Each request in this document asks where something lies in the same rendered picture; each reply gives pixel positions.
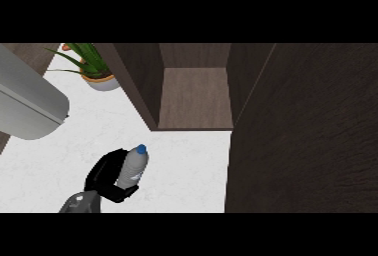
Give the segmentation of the grey rounded appliance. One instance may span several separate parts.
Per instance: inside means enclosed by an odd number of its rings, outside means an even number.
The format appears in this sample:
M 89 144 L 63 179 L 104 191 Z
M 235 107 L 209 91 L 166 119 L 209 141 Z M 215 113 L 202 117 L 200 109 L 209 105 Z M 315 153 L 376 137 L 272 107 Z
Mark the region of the grey rounded appliance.
M 0 131 L 41 139 L 64 124 L 69 112 L 66 94 L 0 45 Z

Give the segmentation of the dark wooden cabinet door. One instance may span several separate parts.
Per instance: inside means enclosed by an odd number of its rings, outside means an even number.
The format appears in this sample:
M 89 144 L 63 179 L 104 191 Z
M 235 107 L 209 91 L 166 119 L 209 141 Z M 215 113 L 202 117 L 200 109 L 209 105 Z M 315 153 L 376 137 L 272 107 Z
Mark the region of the dark wooden cabinet door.
M 378 213 L 378 43 L 278 44 L 231 136 L 230 213 Z

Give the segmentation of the blue-capped water bottle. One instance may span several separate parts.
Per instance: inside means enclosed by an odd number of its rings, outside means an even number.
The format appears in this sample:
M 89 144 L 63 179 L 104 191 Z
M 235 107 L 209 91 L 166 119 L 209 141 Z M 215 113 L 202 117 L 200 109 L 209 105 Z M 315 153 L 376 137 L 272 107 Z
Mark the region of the blue-capped water bottle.
M 140 184 L 147 165 L 150 161 L 150 155 L 147 146 L 141 144 L 132 151 L 128 153 L 119 180 L 117 186 L 122 189 L 129 189 Z

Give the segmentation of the green potted plant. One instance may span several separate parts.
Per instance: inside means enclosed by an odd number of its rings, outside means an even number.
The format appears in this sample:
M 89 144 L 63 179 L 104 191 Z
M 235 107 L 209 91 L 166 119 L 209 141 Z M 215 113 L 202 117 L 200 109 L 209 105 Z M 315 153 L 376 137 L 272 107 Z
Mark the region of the green potted plant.
M 79 74 L 97 91 L 109 92 L 120 88 L 114 72 L 94 43 L 66 43 L 63 51 L 52 49 L 48 51 L 64 57 L 78 66 L 78 70 L 63 69 L 60 71 Z

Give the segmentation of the dark wooden cabinet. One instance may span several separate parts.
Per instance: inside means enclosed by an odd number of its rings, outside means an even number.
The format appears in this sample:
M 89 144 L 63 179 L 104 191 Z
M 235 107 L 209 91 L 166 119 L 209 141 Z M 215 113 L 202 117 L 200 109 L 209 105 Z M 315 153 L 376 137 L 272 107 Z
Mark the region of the dark wooden cabinet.
M 272 43 L 100 43 L 101 56 L 153 131 L 231 131 Z

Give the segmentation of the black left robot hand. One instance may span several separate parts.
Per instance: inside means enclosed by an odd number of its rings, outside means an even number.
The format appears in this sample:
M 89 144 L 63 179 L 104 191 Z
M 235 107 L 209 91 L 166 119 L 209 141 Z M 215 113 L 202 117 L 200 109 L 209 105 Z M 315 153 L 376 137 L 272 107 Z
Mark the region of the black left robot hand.
M 106 154 L 92 168 L 85 182 L 85 190 L 95 190 L 114 203 L 122 203 L 140 189 L 138 185 L 126 189 L 116 185 L 128 154 L 129 151 L 123 148 Z

